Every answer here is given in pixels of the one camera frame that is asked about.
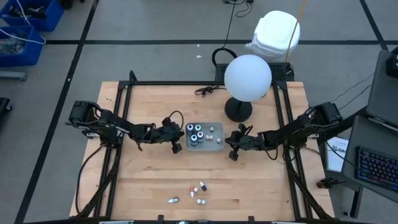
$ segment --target blue bin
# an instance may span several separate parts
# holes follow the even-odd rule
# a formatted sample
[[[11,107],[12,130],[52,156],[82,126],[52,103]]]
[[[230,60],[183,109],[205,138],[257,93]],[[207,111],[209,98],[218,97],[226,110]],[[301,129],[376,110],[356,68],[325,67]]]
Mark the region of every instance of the blue bin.
[[[15,30],[20,30],[29,34],[29,40],[43,42],[41,36],[35,31],[32,26],[0,27],[0,29],[2,29],[4,32],[7,32],[8,34],[15,33]],[[0,32],[0,39],[4,38],[9,38],[9,36],[4,34],[3,32]],[[35,65],[37,64],[37,61],[39,59],[42,47],[42,44],[26,42],[24,51],[22,53],[0,55],[0,67]]]
[[[24,7],[27,2],[39,3],[47,6],[47,10],[45,12],[45,15],[47,16],[46,19],[27,18],[30,24],[34,26],[37,31],[53,31],[63,14],[63,9],[58,0],[19,0],[19,2],[22,7]],[[23,17],[7,16],[11,6],[20,8],[16,0],[8,0],[6,5],[4,5],[0,11],[0,19],[4,19],[10,26],[28,25]]]

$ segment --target gray floor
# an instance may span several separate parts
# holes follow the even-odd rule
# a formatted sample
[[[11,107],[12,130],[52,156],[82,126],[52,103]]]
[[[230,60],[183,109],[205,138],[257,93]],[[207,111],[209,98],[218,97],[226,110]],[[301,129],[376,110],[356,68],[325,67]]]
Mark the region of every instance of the gray floor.
[[[92,2],[76,1],[56,30],[42,35],[48,40],[78,40]],[[384,40],[398,40],[398,2],[366,2]],[[261,16],[272,10],[297,16],[300,5],[300,1],[256,0],[250,15],[234,17],[229,38],[251,39]],[[101,0],[87,39],[222,40],[231,7],[221,0]],[[308,0],[300,25],[302,40],[377,40],[359,0]],[[213,80],[211,53],[217,47],[220,44],[85,45],[25,222],[68,217],[86,144],[79,131],[64,125],[75,100],[96,101],[101,82],[125,80],[131,69],[140,80]],[[243,45],[228,47],[238,55],[250,54]],[[304,82],[310,105],[332,100],[372,74],[380,50],[380,45],[299,45],[291,56],[295,79]],[[0,216],[4,223],[16,217],[75,51],[76,45],[46,45],[36,66],[1,69],[28,74],[26,82],[0,80],[0,96],[10,98],[14,106],[0,129]],[[218,62],[230,60],[228,55],[218,57]],[[370,83],[371,79],[335,103],[344,105]],[[368,94],[341,114],[349,116],[363,107]],[[349,210],[353,192],[339,186],[330,193],[336,216],[351,220],[343,211]],[[365,190],[359,218],[352,221],[393,223],[397,210],[397,204]]]

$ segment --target lamp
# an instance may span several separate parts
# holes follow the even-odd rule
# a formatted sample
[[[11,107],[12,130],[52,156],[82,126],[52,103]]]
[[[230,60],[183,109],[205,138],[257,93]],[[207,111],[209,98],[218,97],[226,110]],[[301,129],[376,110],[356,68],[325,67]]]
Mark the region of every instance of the lamp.
[[[232,121],[243,122],[252,113],[251,101],[263,97],[272,80],[266,61],[256,55],[242,55],[226,68],[224,83],[232,95],[225,104],[225,115]]]

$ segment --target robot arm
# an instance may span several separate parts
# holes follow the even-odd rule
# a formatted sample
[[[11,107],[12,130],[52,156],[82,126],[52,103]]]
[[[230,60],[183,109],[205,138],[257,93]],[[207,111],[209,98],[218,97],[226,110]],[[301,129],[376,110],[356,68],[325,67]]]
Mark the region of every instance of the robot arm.
[[[120,135],[124,133],[137,142],[139,150],[142,150],[140,143],[171,142],[173,153],[178,153],[182,148],[177,141],[184,132],[170,117],[166,117],[162,124],[160,128],[156,128],[154,123],[132,124],[89,101],[76,101],[67,122],[67,125],[83,129],[82,133],[88,138],[98,135],[101,145],[105,147],[116,147],[120,144]]]
[[[245,127],[239,124],[240,131],[233,131],[231,136],[225,139],[232,148],[229,158],[238,160],[240,149],[267,151],[276,149],[285,140],[289,145],[303,147],[307,138],[312,134],[322,133],[340,124],[342,117],[334,103],[323,103],[309,108],[293,122],[281,127],[276,131],[263,131],[256,137],[249,136],[252,126]]]

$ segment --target wooden tabletop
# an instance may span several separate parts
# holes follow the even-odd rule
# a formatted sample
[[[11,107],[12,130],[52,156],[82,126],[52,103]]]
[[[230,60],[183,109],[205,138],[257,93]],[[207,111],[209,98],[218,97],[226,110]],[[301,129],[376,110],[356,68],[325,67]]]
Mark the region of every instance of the wooden tabletop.
[[[100,107],[113,110],[117,82],[104,82],[99,93]],[[205,98],[194,91],[202,86],[133,86],[127,120],[139,123],[155,123],[174,110],[180,110],[184,122],[220,121],[224,124],[225,137],[238,129],[238,123],[230,121],[224,114],[225,102],[231,97],[226,90],[215,90]],[[296,118],[308,108],[303,83],[288,83],[292,112]],[[125,93],[122,97],[120,114],[123,111]],[[287,121],[283,95],[280,91],[284,120]],[[272,87],[267,95],[253,102],[253,112],[246,125],[253,125],[251,134],[278,129],[279,122]],[[181,123],[180,116],[172,120]],[[282,147],[276,161],[265,152],[239,151],[237,162],[229,159],[231,148],[226,144],[220,152],[190,152],[185,148],[185,138],[179,143],[183,150],[174,155],[171,144],[142,144],[144,151],[128,137],[124,138],[119,166],[118,182],[114,197],[112,219],[156,220],[164,215],[165,220],[247,220],[254,216],[261,220],[294,220],[290,199],[286,166],[282,159]],[[98,148],[99,139],[88,140],[86,159]],[[308,140],[308,147],[318,150],[314,140]],[[104,158],[103,149],[86,165],[80,182],[79,205],[83,208],[98,188]],[[318,189],[316,182],[324,178],[320,156],[312,151],[301,150],[307,186],[325,211],[334,216],[329,191]],[[207,186],[200,189],[199,181]],[[199,188],[194,198],[189,196],[189,187]],[[300,212],[305,217],[302,194],[297,188]],[[179,197],[178,203],[167,203],[168,199]],[[205,199],[206,205],[197,204]],[[104,193],[103,205],[108,199]],[[72,206],[71,215],[75,215]]]

